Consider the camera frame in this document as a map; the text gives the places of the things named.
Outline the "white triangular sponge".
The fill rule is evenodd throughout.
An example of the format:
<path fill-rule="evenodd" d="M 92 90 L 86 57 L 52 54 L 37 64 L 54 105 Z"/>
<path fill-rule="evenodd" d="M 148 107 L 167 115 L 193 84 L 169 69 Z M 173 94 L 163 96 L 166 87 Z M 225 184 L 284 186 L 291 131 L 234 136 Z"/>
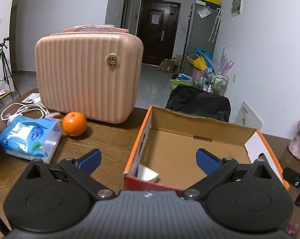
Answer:
<path fill-rule="evenodd" d="M 157 181 L 159 174 L 152 169 L 143 166 L 142 164 L 138 165 L 136 178 L 143 182 L 154 183 Z"/>

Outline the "purple satin scrunchie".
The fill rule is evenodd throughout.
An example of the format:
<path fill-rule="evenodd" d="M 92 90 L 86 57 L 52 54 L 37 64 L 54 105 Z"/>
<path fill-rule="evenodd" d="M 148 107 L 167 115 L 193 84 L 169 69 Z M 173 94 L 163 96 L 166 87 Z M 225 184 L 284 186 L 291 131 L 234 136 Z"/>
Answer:
<path fill-rule="evenodd" d="M 286 232 L 296 238 L 299 233 L 299 224 L 298 223 L 289 223 L 286 227 Z"/>

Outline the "orange fruit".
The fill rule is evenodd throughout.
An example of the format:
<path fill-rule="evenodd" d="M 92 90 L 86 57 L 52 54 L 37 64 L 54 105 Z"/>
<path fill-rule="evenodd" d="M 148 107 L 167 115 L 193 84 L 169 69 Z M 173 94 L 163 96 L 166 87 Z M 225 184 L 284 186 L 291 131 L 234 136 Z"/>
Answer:
<path fill-rule="evenodd" d="M 61 126 L 66 135 L 77 137 L 86 131 L 87 120 L 80 112 L 70 112 L 64 116 Z"/>

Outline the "light blue tissue pack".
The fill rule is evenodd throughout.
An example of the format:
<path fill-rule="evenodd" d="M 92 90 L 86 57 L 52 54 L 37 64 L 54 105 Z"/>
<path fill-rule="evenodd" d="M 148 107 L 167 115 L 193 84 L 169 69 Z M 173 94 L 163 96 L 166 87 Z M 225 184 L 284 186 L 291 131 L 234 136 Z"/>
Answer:
<path fill-rule="evenodd" d="M 1 132 L 0 144 L 11 156 L 30 161 L 40 158 L 49 164 L 61 136 L 61 125 L 57 119 L 32 119 L 18 115 Z"/>

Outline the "black bag on chair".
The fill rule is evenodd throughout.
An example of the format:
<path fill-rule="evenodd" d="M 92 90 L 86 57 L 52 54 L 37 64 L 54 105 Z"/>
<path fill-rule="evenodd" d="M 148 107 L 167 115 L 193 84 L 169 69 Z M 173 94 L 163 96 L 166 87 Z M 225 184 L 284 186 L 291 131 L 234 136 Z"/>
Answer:
<path fill-rule="evenodd" d="M 188 85 L 178 85 L 171 90 L 166 109 L 223 122 L 229 122 L 231 114 L 227 97 Z"/>

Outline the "pink ribbed suitcase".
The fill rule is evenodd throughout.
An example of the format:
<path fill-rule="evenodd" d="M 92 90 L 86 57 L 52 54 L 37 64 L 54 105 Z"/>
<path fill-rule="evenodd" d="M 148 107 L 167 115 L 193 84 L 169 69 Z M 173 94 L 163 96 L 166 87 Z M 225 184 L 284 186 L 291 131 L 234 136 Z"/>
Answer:
<path fill-rule="evenodd" d="M 138 95 L 143 43 L 125 29 L 63 31 L 34 48 L 41 101 L 50 110 L 122 123 Z"/>

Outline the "yellow bag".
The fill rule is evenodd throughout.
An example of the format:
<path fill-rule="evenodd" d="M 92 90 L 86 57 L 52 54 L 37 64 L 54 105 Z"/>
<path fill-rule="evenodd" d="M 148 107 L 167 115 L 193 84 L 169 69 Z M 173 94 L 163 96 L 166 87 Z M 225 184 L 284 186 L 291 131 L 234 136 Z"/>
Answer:
<path fill-rule="evenodd" d="M 201 72 L 203 72 L 207 69 L 207 64 L 206 64 L 205 60 L 200 56 L 196 56 L 195 59 L 186 57 L 186 59 L 193 65 L 194 68 L 196 68 L 197 70 L 199 70 Z"/>

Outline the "cardboard box on floor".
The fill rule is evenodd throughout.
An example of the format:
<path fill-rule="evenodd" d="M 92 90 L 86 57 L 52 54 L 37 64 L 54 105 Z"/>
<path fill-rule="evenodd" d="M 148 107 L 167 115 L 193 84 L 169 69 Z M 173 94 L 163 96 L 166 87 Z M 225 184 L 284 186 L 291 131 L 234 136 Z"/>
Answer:
<path fill-rule="evenodd" d="M 179 61 L 165 59 L 161 62 L 158 70 L 164 73 L 178 74 L 181 63 Z"/>

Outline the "black tripod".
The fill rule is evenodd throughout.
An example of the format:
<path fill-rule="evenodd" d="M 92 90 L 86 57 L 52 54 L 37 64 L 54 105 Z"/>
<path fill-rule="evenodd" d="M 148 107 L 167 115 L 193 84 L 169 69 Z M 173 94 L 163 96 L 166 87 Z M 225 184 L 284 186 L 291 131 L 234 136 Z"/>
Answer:
<path fill-rule="evenodd" d="M 12 82 L 14 91 L 16 91 L 18 96 L 20 96 L 20 92 L 19 92 L 19 90 L 15 84 L 15 81 L 12 77 L 12 71 L 11 71 L 10 67 L 8 66 L 8 60 L 6 58 L 6 54 L 4 51 L 4 49 L 8 49 L 6 42 L 8 42 L 9 40 L 10 40 L 9 37 L 5 37 L 3 39 L 3 42 L 0 43 L 0 69 L 2 70 L 2 73 L 3 73 L 3 77 L 2 77 L 2 79 L 0 79 L 0 82 L 4 82 L 8 86 L 9 90 L 11 92 L 13 92 L 13 90 L 11 88 L 11 82 Z"/>

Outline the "white umbrella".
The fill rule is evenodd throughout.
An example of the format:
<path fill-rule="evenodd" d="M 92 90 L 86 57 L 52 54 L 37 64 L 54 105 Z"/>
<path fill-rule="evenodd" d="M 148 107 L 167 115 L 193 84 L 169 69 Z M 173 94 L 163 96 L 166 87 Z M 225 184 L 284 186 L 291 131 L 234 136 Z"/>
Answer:
<path fill-rule="evenodd" d="M 215 22 L 214 22 L 210 37 L 208 39 L 208 42 L 212 42 L 212 43 L 215 42 L 216 36 L 217 36 L 217 33 L 218 33 L 218 29 L 219 29 L 220 23 L 221 23 L 221 16 L 222 16 L 222 9 L 218 8 L 217 9 L 217 15 L 216 15 L 216 18 L 215 18 Z"/>

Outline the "grey refrigerator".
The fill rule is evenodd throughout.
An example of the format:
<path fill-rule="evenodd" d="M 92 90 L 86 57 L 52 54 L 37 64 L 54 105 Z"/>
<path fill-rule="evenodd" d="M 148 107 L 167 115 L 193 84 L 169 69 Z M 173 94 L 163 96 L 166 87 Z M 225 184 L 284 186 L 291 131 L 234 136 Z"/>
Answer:
<path fill-rule="evenodd" d="M 197 53 L 196 48 L 208 51 L 213 55 L 216 40 L 214 40 L 214 34 L 212 37 L 211 34 L 214 24 L 217 23 L 217 16 L 220 13 L 220 4 L 209 2 L 207 0 L 197 0 L 192 4 L 182 56 L 182 73 L 186 75 L 192 74 L 193 65 L 186 57 L 191 57 L 193 54 Z"/>

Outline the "dark entrance door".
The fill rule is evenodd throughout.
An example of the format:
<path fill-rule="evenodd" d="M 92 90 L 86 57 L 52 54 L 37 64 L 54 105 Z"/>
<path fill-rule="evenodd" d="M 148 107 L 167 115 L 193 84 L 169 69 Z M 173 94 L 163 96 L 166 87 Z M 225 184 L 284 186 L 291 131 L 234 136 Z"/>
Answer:
<path fill-rule="evenodd" d="M 143 64 L 172 59 L 180 9 L 177 2 L 141 0 L 136 35 L 143 43 Z"/>

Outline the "white wall panel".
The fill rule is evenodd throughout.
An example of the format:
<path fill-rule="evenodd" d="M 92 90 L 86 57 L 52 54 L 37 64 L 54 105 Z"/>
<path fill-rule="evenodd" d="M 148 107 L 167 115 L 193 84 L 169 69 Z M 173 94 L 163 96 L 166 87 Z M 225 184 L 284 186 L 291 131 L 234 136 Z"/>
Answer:
<path fill-rule="evenodd" d="M 231 8 L 231 16 L 235 17 L 242 14 L 243 0 L 233 0 Z"/>

